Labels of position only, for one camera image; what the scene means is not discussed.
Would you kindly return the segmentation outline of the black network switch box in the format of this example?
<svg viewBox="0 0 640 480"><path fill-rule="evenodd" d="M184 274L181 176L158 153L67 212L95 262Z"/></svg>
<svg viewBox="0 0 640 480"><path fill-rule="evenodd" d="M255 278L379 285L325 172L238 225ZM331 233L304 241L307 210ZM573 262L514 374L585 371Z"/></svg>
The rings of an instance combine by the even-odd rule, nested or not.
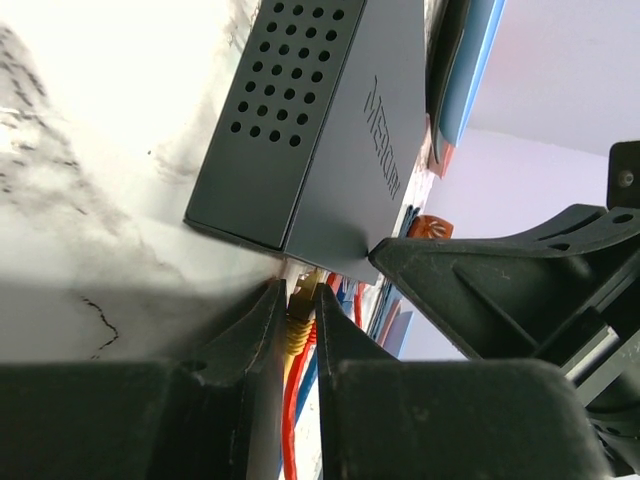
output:
<svg viewBox="0 0 640 480"><path fill-rule="evenodd" d="M426 133L420 1L265 1L184 220L372 284Z"/></svg>

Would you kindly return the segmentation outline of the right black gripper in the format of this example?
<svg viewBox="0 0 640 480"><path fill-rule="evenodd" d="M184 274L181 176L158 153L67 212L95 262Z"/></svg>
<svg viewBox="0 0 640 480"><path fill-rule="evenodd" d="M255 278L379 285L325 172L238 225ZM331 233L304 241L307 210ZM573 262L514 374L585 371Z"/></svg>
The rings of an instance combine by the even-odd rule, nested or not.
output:
<svg viewBox="0 0 640 480"><path fill-rule="evenodd" d="M623 477L639 473L637 140L609 150L606 207L502 238L389 238L369 259L466 356L560 367Z"/></svg>

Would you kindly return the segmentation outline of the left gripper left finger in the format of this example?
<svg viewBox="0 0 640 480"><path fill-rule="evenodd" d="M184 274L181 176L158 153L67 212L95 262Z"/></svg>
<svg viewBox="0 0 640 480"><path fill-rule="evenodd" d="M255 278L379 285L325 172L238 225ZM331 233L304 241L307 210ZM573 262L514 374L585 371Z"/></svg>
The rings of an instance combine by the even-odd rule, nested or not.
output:
<svg viewBox="0 0 640 480"><path fill-rule="evenodd" d="M183 359L6 362L5 479L275 479L287 286Z"/></svg>

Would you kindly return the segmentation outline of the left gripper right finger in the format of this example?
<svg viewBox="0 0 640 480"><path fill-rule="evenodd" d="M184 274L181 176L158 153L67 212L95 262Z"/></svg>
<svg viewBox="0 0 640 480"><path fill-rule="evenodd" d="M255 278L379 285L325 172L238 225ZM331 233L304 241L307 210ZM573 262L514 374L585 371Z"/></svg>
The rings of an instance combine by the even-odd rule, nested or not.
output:
<svg viewBox="0 0 640 480"><path fill-rule="evenodd" d="M327 479L608 479L573 386L531 360L402 362L316 292Z"/></svg>

